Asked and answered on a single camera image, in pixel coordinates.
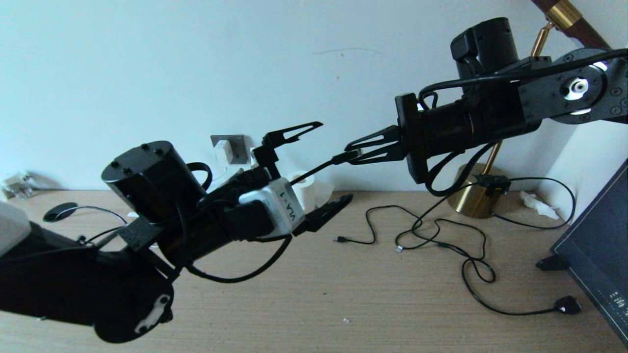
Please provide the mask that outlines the brass desk lamp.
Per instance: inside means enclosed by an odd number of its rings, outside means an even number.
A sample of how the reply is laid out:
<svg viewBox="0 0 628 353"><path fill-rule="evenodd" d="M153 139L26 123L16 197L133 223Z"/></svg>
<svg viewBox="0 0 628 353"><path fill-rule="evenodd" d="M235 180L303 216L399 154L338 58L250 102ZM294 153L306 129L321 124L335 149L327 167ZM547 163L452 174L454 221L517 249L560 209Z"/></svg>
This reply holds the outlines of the brass desk lamp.
<svg viewBox="0 0 628 353"><path fill-rule="evenodd" d="M544 14L547 24L543 26L532 45L531 58L539 58L550 33L558 31L574 41L579 48L610 49L610 44L584 18L583 14L573 5L573 0L532 0ZM494 167L494 161L502 145L501 141L491 149L485 164L474 166L466 176L464 186L469 188L454 194L449 199L449 205L460 214L471 218L489 218L492 216L491 207L501 195L508 191L507 186L489 187L472 183L477 178L483 181L505 179L503 172Z"/></svg>

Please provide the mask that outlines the white toilet paper roll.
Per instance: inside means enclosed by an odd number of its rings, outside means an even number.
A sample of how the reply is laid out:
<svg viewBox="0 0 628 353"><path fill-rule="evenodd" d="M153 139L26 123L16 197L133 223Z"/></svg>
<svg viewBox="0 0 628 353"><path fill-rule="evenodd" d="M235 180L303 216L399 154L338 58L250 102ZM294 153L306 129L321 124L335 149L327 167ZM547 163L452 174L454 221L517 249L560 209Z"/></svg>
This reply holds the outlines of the white toilet paper roll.
<svg viewBox="0 0 628 353"><path fill-rule="evenodd" d="M310 175L294 184L292 189L305 214L309 214L330 200L334 187Z"/></svg>

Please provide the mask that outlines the crumpled white tissue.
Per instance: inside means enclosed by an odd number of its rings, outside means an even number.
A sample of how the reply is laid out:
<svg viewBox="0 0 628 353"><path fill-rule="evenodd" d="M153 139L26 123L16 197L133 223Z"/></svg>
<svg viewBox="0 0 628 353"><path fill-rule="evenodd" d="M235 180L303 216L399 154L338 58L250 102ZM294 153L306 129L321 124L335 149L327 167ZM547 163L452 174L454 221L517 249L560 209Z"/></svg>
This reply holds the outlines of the crumpled white tissue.
<svg viewBox="0 0 628 353"><path fill-rule="evenodd" d="M536 194L520 191L520 199L524 206L535 210L539 215L543 215L554 220L559 219L559 216L554 208L541 201Z"/></svg>

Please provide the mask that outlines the clear plastic wrapper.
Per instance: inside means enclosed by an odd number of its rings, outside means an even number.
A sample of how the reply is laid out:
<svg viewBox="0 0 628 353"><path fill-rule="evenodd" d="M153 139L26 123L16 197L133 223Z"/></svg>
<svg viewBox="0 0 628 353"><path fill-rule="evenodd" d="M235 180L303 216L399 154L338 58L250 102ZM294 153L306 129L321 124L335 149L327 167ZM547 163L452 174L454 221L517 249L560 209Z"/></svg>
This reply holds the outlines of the clear plastic wrapper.
<svg viewBox="0 0 628 353"><path fill-rule="evenodd" d="M33 177L27 172L0 175L0 191L9 200L13 198L29 199L33 197Z"/></svg>

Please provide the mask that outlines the grey wall socket plate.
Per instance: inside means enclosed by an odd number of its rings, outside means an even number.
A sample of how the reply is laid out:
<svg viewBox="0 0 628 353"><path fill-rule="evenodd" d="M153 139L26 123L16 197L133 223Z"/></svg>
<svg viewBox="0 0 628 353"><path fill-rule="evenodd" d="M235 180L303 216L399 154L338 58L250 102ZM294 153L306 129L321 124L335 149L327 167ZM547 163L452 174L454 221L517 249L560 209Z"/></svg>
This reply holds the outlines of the grey wall socket plate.
<svg viewBox="0 0 628 353"><path fill-rule="evenodd" d="M223 134L211 135L211 143L213 147L220 139L228 139L234 152L234 159L231 165L245 165L248 162L248 149L246 147L244 135L241 134Z"/></svg>

